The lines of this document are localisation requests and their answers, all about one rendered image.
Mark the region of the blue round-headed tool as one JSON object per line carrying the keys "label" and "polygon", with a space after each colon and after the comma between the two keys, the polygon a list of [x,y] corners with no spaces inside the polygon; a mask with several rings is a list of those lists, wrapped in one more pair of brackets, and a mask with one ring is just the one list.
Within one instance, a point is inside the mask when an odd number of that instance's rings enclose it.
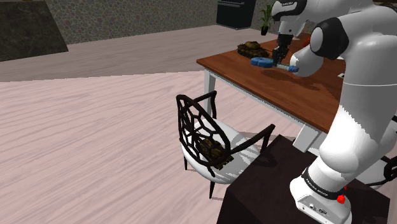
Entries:
{"label": "blue round-headed tool", "polygon": [[276,67],[276,68],[283,69],[283,70],[286,70],[291,73],[297,73],[299,70],[299,68],[297,66],[291,66],[291,65],[281,64],[281,63],[277,63],[276,65],[274,65],[274,61],[272,59],[269,59],[266,57],[252,58],[251,65],[258,66],[258,67],[264,67],[264,68]]}

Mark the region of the potted green plant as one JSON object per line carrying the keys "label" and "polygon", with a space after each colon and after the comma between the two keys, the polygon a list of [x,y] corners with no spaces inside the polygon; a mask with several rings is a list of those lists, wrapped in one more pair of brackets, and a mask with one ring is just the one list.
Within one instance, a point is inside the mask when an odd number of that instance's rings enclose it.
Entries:
{"label": "potted green plant", "polygon": [[260,20],[262,21],[262,25],[260,26],[260,29],[261,29],[261,35],[265,36],[271,26],[272,5],[267,4],[266,8],[261,10],[261,12],[262,12],[262,16],[261,16]]}

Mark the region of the olive toy tank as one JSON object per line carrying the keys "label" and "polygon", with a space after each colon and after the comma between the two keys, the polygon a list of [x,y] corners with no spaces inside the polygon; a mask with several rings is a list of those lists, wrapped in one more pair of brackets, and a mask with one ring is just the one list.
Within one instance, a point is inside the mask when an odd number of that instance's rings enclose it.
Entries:
{"label": "olive toy tank", "polygon": [[249,59],[255,57],[268,57],[268,51],[260,46],[256,41],[247,41],[237,46],[237,53]]}
{"label": "olive toy tank", "polygon": [[[208,162],[216,161],[224,155],[224,147],[218,141],[210,138],[204,138],[203,140],[199,141],[199,143],[200,148],[204,152],[204,158]],[[231,161],[233,161],[233,157],[229,155],[225,161],[215,165],[214,168],[217,170],[222,170],[222,168]]]}

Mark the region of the wooden table with white legs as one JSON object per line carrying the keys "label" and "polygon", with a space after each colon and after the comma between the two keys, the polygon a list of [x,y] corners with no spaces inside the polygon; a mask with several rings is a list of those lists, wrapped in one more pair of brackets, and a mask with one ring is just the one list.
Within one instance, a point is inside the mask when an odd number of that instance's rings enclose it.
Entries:
{"label": "wooden table with white legs", "polygon": [[204,67],[204,92],[214,90],[215,81],[225,83],[256,99],[266,107],[301,126],[293,145],[317,153],[338,108],[344,72],[343,60],[325,59],[308,78],[279,68],[260,68],[236,50],[197,60]]}

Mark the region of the dark cabinet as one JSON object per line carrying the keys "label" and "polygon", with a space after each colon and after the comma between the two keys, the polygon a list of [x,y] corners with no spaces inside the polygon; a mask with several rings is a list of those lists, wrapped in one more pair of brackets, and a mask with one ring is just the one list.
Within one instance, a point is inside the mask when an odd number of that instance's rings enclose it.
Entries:
{"label": "dark cabinet", "polygon": [[256,0],[218,0],[216,23],[236,30],[250,28]]}

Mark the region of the dark robot stand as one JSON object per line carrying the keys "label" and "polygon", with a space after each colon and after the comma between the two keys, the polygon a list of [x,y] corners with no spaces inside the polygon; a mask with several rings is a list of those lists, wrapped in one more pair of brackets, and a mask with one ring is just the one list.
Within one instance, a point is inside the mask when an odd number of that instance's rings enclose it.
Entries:
{"label": "dark robot stand", "polygon": [[[277,136],[228,186],[216,224],[319,224],[296,208],[290,181],[316,156],[301,152],[284,136]],[[347,186],[351,224],[387,224],[390,200],[354,180]]]}

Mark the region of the dark marbled counter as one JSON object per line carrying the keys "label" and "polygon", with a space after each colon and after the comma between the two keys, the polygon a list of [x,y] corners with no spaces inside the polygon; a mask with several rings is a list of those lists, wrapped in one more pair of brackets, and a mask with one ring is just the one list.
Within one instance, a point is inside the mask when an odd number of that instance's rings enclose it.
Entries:
{"label": "dark marbled counter", "polygon": [[67,51],[45,0],[0,0],[0,62]]}

